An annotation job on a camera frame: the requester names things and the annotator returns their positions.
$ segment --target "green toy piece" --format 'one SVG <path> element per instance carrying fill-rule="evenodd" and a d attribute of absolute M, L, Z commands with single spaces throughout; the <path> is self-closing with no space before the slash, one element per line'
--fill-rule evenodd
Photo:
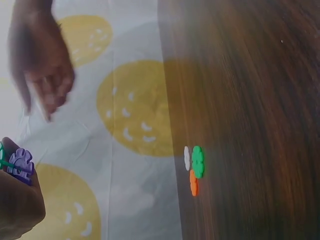
<path fill-rule="evenodd" d="M 205 157 L 201 150 L 201 147 L 195 146 L 192 153 L 192 169 L 194 170 L 194 175 L 197 179 L 201 179 L 205 171 Z"/>
<path fill-rule="evenodd" d="M 5 161 L 5 150 L 4 150 L 4 146 L 2 145 L 2 142 L 0 142 L 0 170 L 3 169 L 3 164 L 2 162 Z"/>

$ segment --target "yellow polka dot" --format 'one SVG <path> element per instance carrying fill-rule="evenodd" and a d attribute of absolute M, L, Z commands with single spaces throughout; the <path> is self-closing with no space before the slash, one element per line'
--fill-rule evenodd
<path fill-rule="evenodd" d="M 100 85 L 97 110 L 110 133 L 136 153 L 173 155 L 164 65 L 153 60 L 124 64 Z"/>
<path fill-rule="evenodd" d="M 100 240 L 101 218 L 90 187 L 63 168 L 39 164 L 36 168 L 46 216 L 22 240 Z"/>
<path fill-rule="evenodd" d="M 99 16 L 68 16 L 58 23 L 76 67 L 97 59 L 110 44 L 113 36 L 111 25 Z"/>

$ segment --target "plastic toy piece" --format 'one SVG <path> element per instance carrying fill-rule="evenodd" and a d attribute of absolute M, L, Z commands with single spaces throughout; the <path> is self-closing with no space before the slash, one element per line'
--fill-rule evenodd
<path fill-rule="evenodd" d="M 190 189 L 192 196 L 196 197 L 198 195 L 198 179 L 193 169 L 190 171 Z"/>
<path fill-rule="evenodd" d="M 0 170 L 4 168 L 2 162 L 5 160 L 5 150 L 2 142 L 0 142 Z"/>
<path fill-rule="evenodd" d="M 32 184 L 30 176 L 35 172 L 35 164 L 31 160 L 32 155 L 28 150 L 17 149 L 9 159 L 9 164 L 14 167 L 8 166 L 7 173 L 30 186 Z"/>
<path fill-rule="evenodd" d="M 187 146 L 184 147 L 184 165 L 187 171 L 190 170 L 190 152 Z"/>
<path fill-rule="evenodd" d="M 192 169 L 194 170 L 195 177 L 201 179 L 205 171 L 205 157 L 201 147 L 195 146 L 192 153 Z"/>

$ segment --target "wooden table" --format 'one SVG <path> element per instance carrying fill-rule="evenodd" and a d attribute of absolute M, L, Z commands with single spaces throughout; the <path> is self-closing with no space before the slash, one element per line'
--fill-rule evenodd
<path fill-rule="evenodd" d="M 159 0 L 184 240 L 320 239 L 319 0 Z M 205 152 L 192 197 L 184 145 Z"/>

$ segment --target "purple flower-shaped toy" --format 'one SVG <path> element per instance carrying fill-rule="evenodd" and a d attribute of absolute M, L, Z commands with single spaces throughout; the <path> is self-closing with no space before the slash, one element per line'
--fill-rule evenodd
<path fill-rule="evenodd" d="M 14 167 L 7 167 L 7 173 L 20 180 L 21 182 L 32 184 L 30 176 L 35 172 L 35 164 L 31 161 L 32 155 L 28 150 L 19 148 L 11 155 L 9 163 Z"/>

